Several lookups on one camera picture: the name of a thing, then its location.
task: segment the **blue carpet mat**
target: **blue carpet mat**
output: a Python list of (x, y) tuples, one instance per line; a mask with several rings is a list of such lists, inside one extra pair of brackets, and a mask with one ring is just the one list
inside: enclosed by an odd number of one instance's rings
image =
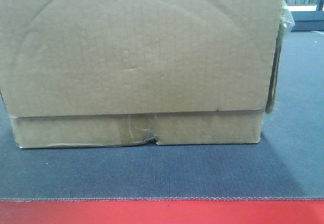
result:
[(324, 34), (285, 39), (255, 145), (21, 150), (0, 104), (0, 199), (324, 198)]

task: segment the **box lid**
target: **box lid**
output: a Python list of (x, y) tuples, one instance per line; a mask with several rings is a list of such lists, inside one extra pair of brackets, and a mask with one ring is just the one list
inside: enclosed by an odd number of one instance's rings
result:
[(2, 0), (12, 117), (264, 109), (282, 0)]

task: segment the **cardboard box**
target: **cardboard box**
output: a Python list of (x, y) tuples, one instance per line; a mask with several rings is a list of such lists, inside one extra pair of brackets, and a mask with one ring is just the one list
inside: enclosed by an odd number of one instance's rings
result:
[(20, 147), (254, 143), (282, 0), (1, 0)]

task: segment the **red floor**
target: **red floor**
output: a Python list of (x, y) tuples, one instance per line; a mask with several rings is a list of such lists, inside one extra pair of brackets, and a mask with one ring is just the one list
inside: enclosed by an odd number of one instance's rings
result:
[(324, 223), (324, 200), (0, 202), (0, 223)]

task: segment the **clear plastic wrap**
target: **clear plastic wrap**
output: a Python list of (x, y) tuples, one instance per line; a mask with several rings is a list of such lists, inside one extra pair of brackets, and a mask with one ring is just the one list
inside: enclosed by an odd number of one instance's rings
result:
[(295, 21), (292, 13), (290, 12), (286, 1), (282, 1), (282, 9), (281, 9), (281, 20), (282, 26), (284, 27), (283, 34), (291, 32), (295, 26)]

